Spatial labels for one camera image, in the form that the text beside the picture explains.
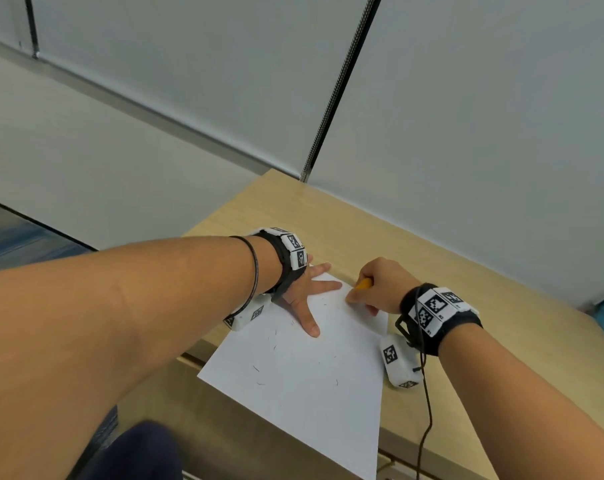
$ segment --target wooden table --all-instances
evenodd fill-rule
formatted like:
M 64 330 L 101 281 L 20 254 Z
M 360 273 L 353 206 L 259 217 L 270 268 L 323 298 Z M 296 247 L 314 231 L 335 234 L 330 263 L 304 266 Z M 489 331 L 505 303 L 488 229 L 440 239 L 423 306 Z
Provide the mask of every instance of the wooden table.
M 364 263 L 384 256 L 455 290 L 480 311 L 485 329 L 604 428 L 604 332 L 589 316 L 275 170 L 186 235 L 242 235 L 260 226 L 294 231 L 315 262 L 330 261 L 332 273 L 351 284 Z M 220 324 L 194 354 L 217 347 L 227 333 Z M 425 470 L 442 479 L 497 478 L 437 358 L 429 358 L 426 377 L 434 425 Z M 421 387 L 385 385 L 381 450 L 415 464 L 426 424 Z

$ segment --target white sheet of paper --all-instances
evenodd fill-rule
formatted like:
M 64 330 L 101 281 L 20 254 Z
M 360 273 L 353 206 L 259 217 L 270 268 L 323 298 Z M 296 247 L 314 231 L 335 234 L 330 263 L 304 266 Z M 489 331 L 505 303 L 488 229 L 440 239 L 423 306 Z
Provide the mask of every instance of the white sheet of paper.
M 335 279 L 323 274 L 318 280 Z M 272 304 L 232 331 L 199 376 L 211 386 L 364 480 L 376 477 L 384 365 L 379 340 L 388 316 L 373 318 L 344 298 L 309 297 L 320 337 Z

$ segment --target patterned carpet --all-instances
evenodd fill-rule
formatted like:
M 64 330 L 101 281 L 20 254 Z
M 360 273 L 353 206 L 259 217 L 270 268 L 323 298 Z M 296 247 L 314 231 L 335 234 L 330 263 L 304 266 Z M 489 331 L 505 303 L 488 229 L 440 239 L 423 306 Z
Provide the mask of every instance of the patterned carpet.
M 89 247 L 0 207 L 0 270 L 90 252 Z M 69 478 L 74 478 L 97 451 L 109 444 L 117 425 L 116 406 L 96 430 Z

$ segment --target person's right arm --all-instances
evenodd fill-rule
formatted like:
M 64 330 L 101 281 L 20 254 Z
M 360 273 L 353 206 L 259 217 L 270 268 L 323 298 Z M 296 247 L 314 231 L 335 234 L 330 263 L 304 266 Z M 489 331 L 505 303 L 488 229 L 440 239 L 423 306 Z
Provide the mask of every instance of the person's right arm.
M 399 313 L 420 282 L 395 261 L 378 258 L 360 273 L 370 289 L 347 297 Z M 464 405 L 501 480 L 604 479 L 604 430 L 476 324 L 461 324 L 441 341 L 442 368 Z

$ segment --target hand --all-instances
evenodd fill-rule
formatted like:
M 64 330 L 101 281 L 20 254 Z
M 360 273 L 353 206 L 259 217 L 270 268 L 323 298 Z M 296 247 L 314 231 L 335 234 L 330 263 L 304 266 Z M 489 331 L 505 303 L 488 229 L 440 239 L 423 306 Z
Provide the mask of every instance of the hand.
M 362 290 L 354 288 L 347 295 L 346 301 L 364 303 L 373 316 L 380 310 L 399 314 L 400 302 L 404 295 L 421 284 L 414 275 L 400 266 L 400 263 L 386 258 L 377 258 L 366 263 L 360 271 L 358 284 L 364 278 L 371 278 L 373 286 Z
M 318 266 L 311 266 L 313 255 L 308 255 L 308 263 L 305 273 L 291 284 L 282 298 L 291 305 L 293 311 L 298 316 L 302 328 L 311 335 L 311 337 L 320 336 L 320 327 L 315 323 L 315 319 L 308 309 L 306 299 L 313 294 L 326 293 L 327 291 L 339 290 L 342 283 L 339 281 L 313 281 L 313 278 L 326 273 L 331 268 L 331 263 L 323 263 Z

